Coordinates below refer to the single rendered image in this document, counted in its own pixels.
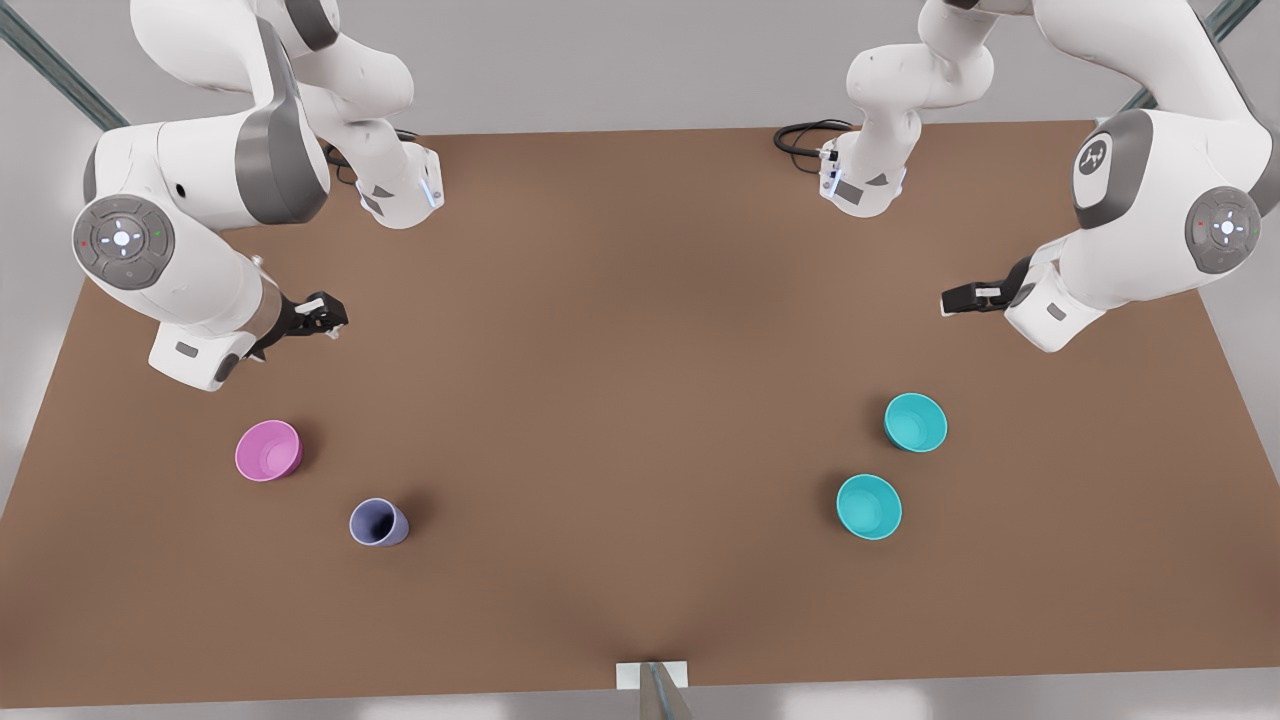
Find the pink bowl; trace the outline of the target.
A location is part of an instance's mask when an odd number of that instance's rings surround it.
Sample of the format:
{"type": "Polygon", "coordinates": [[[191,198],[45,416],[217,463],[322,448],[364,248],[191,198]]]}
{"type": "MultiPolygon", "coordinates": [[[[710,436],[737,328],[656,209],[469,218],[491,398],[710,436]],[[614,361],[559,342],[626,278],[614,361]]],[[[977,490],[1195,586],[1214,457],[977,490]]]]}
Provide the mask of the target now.
{"type": "Polygon", "coordinates": [[[237,471],[252,482],[270,482],[292,474],[301,464],[303,446],[297,429],[283,420],[265,420],[248,428],[239,438],[234,462],[237,471]]]}

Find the teal bowl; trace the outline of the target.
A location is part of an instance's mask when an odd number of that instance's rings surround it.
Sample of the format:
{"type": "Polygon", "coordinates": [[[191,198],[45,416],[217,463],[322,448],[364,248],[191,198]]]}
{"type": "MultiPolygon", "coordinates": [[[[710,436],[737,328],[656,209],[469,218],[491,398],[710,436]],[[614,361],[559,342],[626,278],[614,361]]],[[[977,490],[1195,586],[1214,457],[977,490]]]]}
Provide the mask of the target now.
{"type": "Polygon", "coordinates": [[[872,474],[847,478],[838,488],[835,507],[842,527],[864,541],[891,537],[902,520],[899,492],[887,480],[872,474]]]}
{"type": "Polygon", "coordinates": [[[928,454],[945,442],[948,419],[932,397],[908,392],[888,401],[883,428],[896,447],[913,454],[928,454]]]}

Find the purple-blue cup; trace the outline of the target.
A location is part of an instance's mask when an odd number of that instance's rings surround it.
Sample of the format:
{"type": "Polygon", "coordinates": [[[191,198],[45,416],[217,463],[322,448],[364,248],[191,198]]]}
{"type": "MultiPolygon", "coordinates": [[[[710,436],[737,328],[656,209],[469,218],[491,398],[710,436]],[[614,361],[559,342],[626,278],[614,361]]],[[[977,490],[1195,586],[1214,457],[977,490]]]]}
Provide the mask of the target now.
{"type": "Polygon", "coordinates": [[[406,539],[410,523],[403,511],[385,498],[366,498],[348,520],[351,537],[366,547],[388,547],[406,539]]]}

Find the silver frame post with foot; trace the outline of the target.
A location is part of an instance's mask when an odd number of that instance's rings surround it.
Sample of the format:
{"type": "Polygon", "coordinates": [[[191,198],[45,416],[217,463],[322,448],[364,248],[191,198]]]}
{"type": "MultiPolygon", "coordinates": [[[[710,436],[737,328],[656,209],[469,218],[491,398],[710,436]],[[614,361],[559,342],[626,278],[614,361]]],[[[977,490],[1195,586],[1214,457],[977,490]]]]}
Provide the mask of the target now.
{"type": "Polygon", "coordinates": [[[689,688],[686,661],[616,664],[614,679],[618,691],[637,692],[639,720],[694,720],[684,698],[689,688]]]}

